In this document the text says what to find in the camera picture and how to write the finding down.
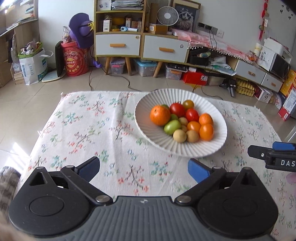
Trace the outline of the person's right hand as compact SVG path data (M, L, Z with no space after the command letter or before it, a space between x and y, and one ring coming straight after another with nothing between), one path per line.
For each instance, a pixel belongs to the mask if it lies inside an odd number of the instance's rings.
M296 173L295 172L289 173L286 176L286 180L289 184L296 184Z

